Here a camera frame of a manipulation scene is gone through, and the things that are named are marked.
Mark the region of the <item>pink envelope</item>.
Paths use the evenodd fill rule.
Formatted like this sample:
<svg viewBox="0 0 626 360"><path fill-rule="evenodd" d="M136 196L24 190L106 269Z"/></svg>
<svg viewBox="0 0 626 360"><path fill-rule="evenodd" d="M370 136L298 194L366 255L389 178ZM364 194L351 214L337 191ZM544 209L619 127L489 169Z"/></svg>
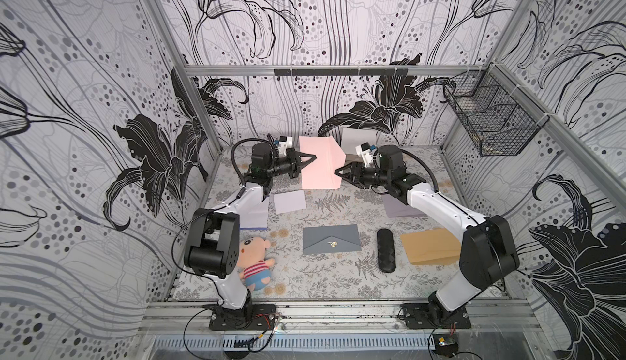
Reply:
<svg viewBox="0 0 626 360"><path fill-rule="evenodd" d="M303 190L338 190L342 179L335 170L343 167L346 154L333 137L299 138L301 153L314 155L316 159L302 170Z"/></svg>

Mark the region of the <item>tan kraft envelope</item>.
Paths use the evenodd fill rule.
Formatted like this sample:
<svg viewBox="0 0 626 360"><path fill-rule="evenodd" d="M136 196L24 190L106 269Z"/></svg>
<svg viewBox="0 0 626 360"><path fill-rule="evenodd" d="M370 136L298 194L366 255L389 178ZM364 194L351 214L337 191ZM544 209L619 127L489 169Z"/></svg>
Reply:
<svg viewBox="0 0 626 360"><path fill-rule="evenodd" d="M400 239L412 265L452 265L459 261L461 242L443 228L401 234Z"/></svg>

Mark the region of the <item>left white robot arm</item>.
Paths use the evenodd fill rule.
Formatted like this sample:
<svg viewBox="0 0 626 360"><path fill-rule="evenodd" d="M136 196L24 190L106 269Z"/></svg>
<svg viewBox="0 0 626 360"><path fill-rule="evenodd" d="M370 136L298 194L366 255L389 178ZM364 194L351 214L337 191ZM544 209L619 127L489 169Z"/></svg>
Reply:
<svg viewBox="0 0 626 360"><path fill-rule="evenodd" d="M247 142L255 145L249 168L243 173L235 154L238 146ZM240 181L238 190L216 208L195 211L183 252L187 272L208 278L215 285L223 310L251 316L251 290L234 275L241 253L241 214L252 212L268 199L275 177L295 179L316 160L314 154L292 147L282 149L260 138L243 139L231 148L231 163Z"/></svg>

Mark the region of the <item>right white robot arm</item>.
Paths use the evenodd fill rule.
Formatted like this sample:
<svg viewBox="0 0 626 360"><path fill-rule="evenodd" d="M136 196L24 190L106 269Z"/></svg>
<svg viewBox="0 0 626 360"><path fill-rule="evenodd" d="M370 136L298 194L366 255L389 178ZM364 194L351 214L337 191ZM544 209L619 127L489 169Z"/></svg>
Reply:
<svg viewBox="0 0 626 360"><path fill-rule="evenodd" d="M461 244L459 270L429 296L429 311L443 319L498 281L518 270L520 260L505 218L477 213L440 192L429 166L412 152L386 145L366 159L334 170L360 189L382 187L399 202L415 208L448 230Z"/></svg>

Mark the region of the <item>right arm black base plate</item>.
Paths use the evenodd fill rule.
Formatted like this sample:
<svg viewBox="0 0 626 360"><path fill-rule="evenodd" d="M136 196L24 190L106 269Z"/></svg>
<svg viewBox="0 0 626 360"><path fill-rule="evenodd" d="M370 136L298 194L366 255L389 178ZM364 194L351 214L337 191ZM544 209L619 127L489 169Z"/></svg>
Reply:
<svg viewBox="0 0 626 360"><path fill-rule="evenodd" d="M436 292L432 292L427 301L402 304L397 318L410 330L472 327L465 304L449 311L438 300Z"/></svg>

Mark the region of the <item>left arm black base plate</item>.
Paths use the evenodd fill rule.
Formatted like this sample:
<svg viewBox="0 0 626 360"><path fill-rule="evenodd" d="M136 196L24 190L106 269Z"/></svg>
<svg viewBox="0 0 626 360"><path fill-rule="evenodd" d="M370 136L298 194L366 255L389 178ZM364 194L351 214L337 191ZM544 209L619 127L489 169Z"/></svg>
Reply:
<svg viewBox="0 0 626 360"><path fill-rule="evenodd" d="M216 306L209 329L215 332L270 331L277 321L274 304L247 304L243 309L232 310Z"/></svg>

